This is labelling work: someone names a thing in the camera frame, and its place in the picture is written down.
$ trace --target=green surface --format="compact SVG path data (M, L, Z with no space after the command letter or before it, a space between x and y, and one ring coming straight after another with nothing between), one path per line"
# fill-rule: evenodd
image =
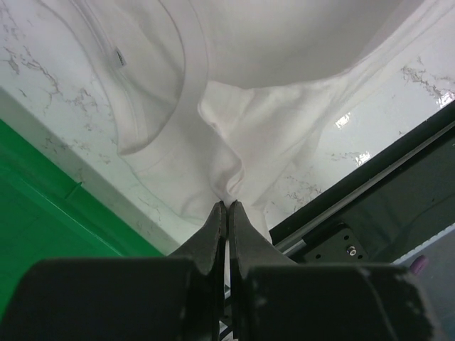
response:
M82 186L0 121L0 315L41 259L161 256Z

